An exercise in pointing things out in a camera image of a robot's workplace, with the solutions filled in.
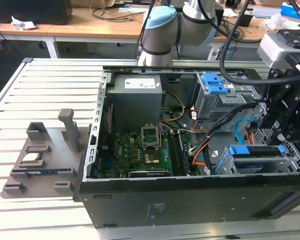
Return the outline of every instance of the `sticker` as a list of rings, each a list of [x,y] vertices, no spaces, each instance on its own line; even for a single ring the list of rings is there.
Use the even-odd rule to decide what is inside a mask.
[[[211,157],[219,157],[218,150],[213,151]]]
[[[235,87],[232,84],[224,84],[223,85],[226,89],[235,89]]]
[[[147,219],[154,219],[161,215],[161,213],[165,210],[166,204],[165,203],[151,203],[148,205],[146,210],[146,218]]]
[[[205,172],[205,174],[207,174],[207,175],[210,175],[210,174],[211,174],[211,171],[210,171],[209,168],[207,168],[207,166],[204,166],[204,172]]]
[[[124,81],[125,89],[155,89],[154,78],[127,78]]]
[[[191,116],[193,120],[197,120],[197,113],[195,111],[191,112]]]
[[[27,171],[25,172],[26,174],[37,174],[37,175],[40,175],[41,172],[40,171]]]

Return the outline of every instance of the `blue cable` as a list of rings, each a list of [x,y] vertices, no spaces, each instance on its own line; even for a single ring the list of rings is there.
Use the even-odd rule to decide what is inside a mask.
[[[236,136],[236,138],[238,139],[238,141],[241,143],[241,144],[245,144],[245,142],[242,140],[239,132],[238,132],[238,124],[239,122],[241,121],[246,121],[248,123],[251,123],[251,121],[249,119],[246,119],[246,118],[240,118],[238,121],[235,122],[234,124],[234,135]]]

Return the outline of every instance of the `white label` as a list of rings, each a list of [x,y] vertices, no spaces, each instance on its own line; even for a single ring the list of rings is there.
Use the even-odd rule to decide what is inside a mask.
[[[124,82],[125,89],[155,89],[154,78],[127,78]]]
[[[232,84],[225,84],[223,85],[226,89],[235,89],[235,87]]]
[[[27,174],[41,174],[40,171],[26,171]]]
[[[213,151],[211,157],[219,157],[218,150]]]
[[[211,174],[211,171],[209,170],[209,168],[207,168],[207,166],[204,166],[204,172],[205,172],[205,174],[207,174],[207,175],[210,175],[210,174]]]
[[[195,111],[191,112],[191,116],[193,120],[197,120],[197,113]]]

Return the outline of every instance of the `power cable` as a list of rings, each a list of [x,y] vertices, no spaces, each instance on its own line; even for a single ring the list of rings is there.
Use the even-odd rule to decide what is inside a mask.
[[[209,22],[209,24],[215,29],[217,30],[219,33],[221,33],[222,35],[226,36],[227,38],[229,38],[229,35],[222,31],[217,25],[215,25],[215,23],[213,22],[212,19],[210,19],[207,15],[207,13],[205,12],[204,10],[204,7],[202,6],[202,3],[201,3],[201,0],[197,0],[198,2],[198,6],[201,10],[201,13],[203,14],[204,18]],[[240,43],[250,43],[250,44],[253,44],[253,43],[260,43],[262,39],[255,39],[255,40],[245,40],[245,39],[239,39],[239,38],[235,38],[235,37],[232,37],[231,38],[232,40],[236,41],[236,42],[240,42]]]
[[[249,5],[249,0],[246,0],[241,12],[233,25],[232,31],[229,34],[229,37],[225,41],[225,49],[228,49],[230,46],[231,40],[234,37],[234,34],[238,28],[239,22],[242,19],[243,15],[245,14],[245,11]],[[223,75],[223,77],[232,84],[238,84],[238,85],[258,85],[258,84],[266,84],[266,85],[283,85],[283,84],[290,84],[295,82],[300,82],[300,75],[297,76],[290,76],[290,77],[283,77],[283,78],[270,78],[270,79],[238,79],[231,77],[225,67],[225,58],[226,58],[226,51],[223,51],[221,53],[221,59],[219,63],[220,72]]]

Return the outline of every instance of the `expansion slot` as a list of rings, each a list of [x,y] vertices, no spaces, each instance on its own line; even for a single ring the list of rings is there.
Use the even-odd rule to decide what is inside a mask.
[[[185,150],[183,148],[182,138],[180,138],[179,133],[168,134],[168,144],[170,150],[170,158],[171,158],[173,175],[186,176],[187,173],[186,173],[184,154],[183,154]]]

